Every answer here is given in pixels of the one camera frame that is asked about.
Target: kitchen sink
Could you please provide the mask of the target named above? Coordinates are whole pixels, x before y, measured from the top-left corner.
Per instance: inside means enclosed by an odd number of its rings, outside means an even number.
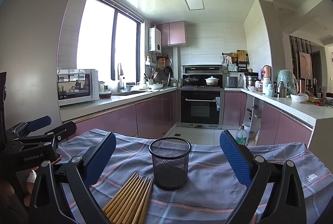
[[[144,92],[147,92],[147,91],[126,91],[126,92],[117,93],[116,95],[118,95],[118,96],[128,96],[128,95],[139,94],[139,93],[144,93]]]

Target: black mesh cup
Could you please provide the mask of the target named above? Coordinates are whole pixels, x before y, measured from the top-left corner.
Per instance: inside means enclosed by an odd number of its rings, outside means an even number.
[[[191,143],[182,138],[161,138],[149,145],[153,157],[154,182],[162,189],[183,187],[188,180]]]

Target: gray tablecloth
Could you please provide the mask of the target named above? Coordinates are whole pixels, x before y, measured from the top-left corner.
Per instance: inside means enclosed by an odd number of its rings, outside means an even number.
[[[93,129],[61,143],[57,152],[62,162],[75,155],[83,155],[98,144],[107,132]],[[153,176],[152,157],[148,147],[152,140],[131,138],[116,134],[117,147],[99,181],[90,187],[101,207],[112,198],[138,172],[140,176]],[[254,155],[262,155],[269,162],[295,162],[304,191],[307,223],[314,223],[333,195],[333,176],[318,158],[302,143],[249,147]],[[309,181],[307,176],[315,174]],[[267,186],[252,223],[259,220],[270,195],[272,184]],[[64,185],[69,205],[76,220],[84,223],[70,193]],[[233,173],[219,145],[193,145],[189,154],[189,180],[174,191],[165,191],[154,185],[146,223],[224,223],[245,191]]]

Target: window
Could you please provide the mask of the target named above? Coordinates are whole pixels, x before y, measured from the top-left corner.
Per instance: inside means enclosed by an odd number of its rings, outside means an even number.
[[[98,79],[118,80],[118,63],[127,83],[139,81],[140,23],[101,0],[87,0],[79,32],[77,69],[96,69]]]

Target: square ceiling light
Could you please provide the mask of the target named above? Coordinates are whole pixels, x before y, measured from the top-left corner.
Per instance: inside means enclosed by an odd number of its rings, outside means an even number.
[[[185,0],[185,3],[189,10],[204,10],[204,1],[203,0]]]

